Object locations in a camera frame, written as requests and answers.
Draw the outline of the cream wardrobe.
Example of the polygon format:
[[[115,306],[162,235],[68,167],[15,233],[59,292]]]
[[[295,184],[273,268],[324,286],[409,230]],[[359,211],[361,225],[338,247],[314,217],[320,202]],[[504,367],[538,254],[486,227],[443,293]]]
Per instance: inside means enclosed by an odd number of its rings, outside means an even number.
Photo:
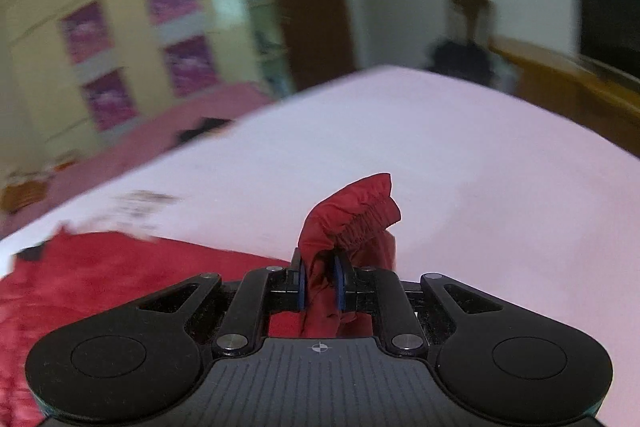
[[[102,3],[113,47],[73,65],[58,21]],[[259,43],[247,0],[198,0],[198,12],[154,26],[146,0],[1,0],[1,164],[34,169],[66,152],[96,153],[143,119],[222,84],[254,82],[288,95],[285,49],[278,36]],[[163,49],[203,35],[219,82],[175,96]],[[99,132],[84,84],[119,69],[138,116]]]

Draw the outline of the wooden chair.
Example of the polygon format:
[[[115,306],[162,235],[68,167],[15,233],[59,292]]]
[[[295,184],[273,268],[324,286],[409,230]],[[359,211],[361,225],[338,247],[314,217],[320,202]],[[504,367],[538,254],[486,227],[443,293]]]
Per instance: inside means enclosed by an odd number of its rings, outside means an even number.
[[[457,43],[488,49],[495,29],[496,6],[491,0],[446,0],[446,29]]]

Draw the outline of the white floral bed sheet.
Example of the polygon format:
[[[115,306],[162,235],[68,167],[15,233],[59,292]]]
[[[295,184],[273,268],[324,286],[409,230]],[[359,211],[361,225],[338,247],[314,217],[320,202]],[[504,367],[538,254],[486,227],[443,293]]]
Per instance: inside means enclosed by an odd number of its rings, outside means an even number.
[[[439,272],[602,343],[599,416],[639,421],[639,161],[512,96],[377,67],[292,96],[69,200],[1,243],[122,225],[288,259],[317,202],[387,172],[405,280]]]

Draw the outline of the black garment on bed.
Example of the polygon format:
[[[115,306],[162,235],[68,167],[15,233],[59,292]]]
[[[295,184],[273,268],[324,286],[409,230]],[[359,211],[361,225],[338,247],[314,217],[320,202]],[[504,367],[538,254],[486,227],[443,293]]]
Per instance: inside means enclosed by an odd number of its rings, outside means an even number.
[[[232,124],[232,120],[230,119],[203,118],[195,127],[179,131],[176,135],[175,146],[184,145],[202,134],[216,132],[227,128],[230,124]]]

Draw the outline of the pink bed cover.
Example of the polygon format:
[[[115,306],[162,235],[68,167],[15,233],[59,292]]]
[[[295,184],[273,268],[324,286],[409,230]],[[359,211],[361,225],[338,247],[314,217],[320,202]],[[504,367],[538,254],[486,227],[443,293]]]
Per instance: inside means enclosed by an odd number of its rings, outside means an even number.
[[[255,83],[222,84],[142,120],[102,152],[53,173],[43,200],[1,220],[1,236],[11,235],[63,202],[168,152],[178,146],[181,135],[198,129],[206,119],[234,121],[271,102]]]

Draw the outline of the upper left purple poster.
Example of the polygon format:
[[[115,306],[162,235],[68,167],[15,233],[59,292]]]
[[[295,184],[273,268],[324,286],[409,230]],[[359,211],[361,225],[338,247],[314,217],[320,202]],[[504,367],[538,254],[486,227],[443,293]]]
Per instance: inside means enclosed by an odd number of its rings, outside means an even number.
[[[113,47],[102,3],[93,1],[58,21],[73,65]]]

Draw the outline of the red puffer jacket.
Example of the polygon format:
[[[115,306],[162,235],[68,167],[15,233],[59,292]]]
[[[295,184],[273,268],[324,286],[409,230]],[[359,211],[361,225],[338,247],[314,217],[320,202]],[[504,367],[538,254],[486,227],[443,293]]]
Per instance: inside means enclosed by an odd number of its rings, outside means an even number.
[[[344,251],[355,267],[394,269],[396,243],[388,229],[401,218],[387,173],[343,187],[314,207],[297,247],[309,271],[309,308],[272,320],[276,337],[367,336],[370,317],[338,311],[324,269],[332,251]],[[205,272],[226,281],[281,260],[221,251],[171,239],[135,239],[120,232],[74,233],[60,228],[52,239],[13,258],[1,280],[1,422],[35,426],[42,415],[32,399],[25,361],[48,332],[180,283]]]

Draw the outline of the lower left purple poster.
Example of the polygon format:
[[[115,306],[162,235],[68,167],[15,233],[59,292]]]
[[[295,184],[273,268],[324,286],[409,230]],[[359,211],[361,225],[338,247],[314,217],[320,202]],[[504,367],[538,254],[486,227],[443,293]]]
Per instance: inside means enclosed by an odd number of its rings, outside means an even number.
[[[119,69],[84,84],[81,91],[99,132],[113,129],[138,116]]]

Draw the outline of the lower right purple poster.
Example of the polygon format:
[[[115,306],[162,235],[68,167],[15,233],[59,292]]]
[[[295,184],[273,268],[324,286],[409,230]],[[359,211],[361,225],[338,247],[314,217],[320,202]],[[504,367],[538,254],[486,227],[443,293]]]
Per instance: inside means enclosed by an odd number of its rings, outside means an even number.
[[[195,36],[163,49],[175,96],[185,98],[219,82],[212,51],[205,36]]]

